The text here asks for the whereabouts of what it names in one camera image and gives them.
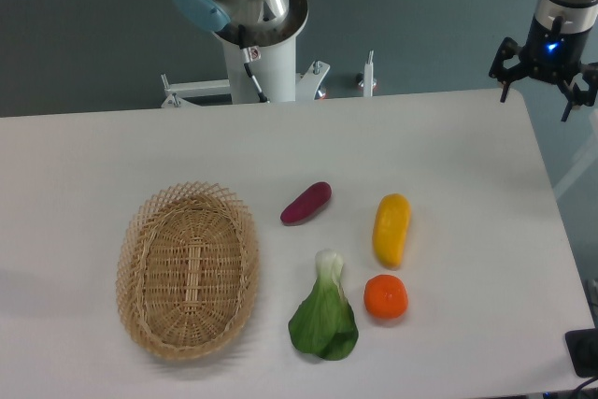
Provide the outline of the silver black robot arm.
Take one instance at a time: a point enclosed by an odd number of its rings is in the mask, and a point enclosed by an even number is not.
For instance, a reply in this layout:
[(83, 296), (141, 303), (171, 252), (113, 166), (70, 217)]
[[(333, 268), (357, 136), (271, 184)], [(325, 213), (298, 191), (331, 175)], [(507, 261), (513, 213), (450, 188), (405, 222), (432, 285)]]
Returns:
[(526, 42), (507, 37), (492, 61), (489, 76), (502, 86), (531, 78), (558, 87), (566, 106), (562, 121), (579, 107), (592, 107), (597, 96), (597, 64), (581, 61), (597, 21), (597, 0), (538, 0)]

